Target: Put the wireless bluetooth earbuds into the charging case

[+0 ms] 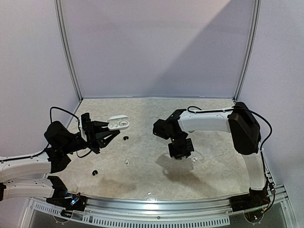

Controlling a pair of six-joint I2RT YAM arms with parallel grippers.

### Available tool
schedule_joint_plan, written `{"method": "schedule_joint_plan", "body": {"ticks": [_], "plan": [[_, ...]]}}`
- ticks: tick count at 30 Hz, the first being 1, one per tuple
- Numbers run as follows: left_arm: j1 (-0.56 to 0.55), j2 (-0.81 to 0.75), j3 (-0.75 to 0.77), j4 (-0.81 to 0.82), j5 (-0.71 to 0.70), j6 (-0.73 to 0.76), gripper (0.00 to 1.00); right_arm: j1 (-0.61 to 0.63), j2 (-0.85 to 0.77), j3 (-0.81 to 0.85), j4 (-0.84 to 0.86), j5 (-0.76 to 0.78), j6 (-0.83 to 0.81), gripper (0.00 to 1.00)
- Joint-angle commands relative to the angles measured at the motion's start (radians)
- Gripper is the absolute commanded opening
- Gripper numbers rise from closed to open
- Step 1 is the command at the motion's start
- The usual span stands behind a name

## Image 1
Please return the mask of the white oval charging case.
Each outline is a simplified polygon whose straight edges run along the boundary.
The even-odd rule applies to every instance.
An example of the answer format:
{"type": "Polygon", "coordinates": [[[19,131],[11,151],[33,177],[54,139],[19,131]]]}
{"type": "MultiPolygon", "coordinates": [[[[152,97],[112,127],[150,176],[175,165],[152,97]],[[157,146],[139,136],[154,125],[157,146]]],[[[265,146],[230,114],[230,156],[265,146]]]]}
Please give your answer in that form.
{"type": "Polygon", "coordinates": [[[111,116],[107,122],[110,131],[125,130],[130,126],[129,117],[124,114],[111,116]]]}

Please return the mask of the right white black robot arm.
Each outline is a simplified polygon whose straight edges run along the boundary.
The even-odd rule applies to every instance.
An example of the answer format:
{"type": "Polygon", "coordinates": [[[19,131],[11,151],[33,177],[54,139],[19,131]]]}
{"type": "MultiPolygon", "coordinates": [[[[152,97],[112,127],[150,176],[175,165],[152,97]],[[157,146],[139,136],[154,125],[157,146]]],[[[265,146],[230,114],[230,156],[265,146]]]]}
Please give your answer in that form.
{"type": "Polygon", "coordinates": [[[169,154],[180,160],[188,158],[194,151],[188,134],[195,131],[219,131],[230,133],[234,149],[242,155],[247,172],[251,193],[246,195],[249,207],[256,207],[264,199],[263,189],[267,186],[266,168],[262,149],[260,124],[257,118],[266,119],[249,110],[243,102],[233,107],[217,110],[201,110],[190,106],[175,110],[166,120],[159,119],[153,124],[155,136],[170,140],[169,154]]]}

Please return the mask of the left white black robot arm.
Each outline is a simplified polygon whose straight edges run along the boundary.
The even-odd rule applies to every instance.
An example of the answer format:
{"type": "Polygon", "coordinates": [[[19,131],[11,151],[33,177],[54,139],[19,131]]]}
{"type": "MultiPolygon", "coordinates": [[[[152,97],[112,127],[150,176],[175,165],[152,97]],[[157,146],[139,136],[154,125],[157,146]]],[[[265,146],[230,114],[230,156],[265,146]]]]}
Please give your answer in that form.
{"type": "Polygon", "coordinates": [[[80,194],[69,194],[55,174],[71,162],[69,154],[89,149],[98,154],[120,133],[118,122],[79,121],[79,131],[71,133],[61,122],[54,121],[44,133],[49,146],[25,156],[0,159],[0,199],[43,197],[48,203],[73,206],[85,202],[80,194]]]}

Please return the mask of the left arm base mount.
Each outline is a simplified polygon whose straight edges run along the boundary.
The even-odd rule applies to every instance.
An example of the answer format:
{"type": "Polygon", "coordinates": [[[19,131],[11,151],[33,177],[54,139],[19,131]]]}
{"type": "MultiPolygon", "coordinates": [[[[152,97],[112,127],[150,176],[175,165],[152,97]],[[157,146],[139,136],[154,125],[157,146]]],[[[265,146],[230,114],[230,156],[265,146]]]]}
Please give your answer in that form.
{"type": "Polygon", "coordinates": [[[62,197],[47,198],[46,202],[55,206],[59,206],[68,211],[85,211],[88,197],[78,194],[67,194],[62,197]]]}

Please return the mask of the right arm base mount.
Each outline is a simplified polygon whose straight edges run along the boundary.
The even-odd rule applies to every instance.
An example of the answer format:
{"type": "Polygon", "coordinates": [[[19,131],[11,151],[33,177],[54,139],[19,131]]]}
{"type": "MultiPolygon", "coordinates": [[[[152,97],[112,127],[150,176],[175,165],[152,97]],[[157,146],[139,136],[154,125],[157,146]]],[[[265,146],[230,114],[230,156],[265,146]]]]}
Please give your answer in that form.
{"type": "Polygon", "coordinates": [[[233,212],[259,208],[265,205],[270,206],[271,203],[267,190],[249,189],[249,193],[229,198],[229,205],[233,212]]]}

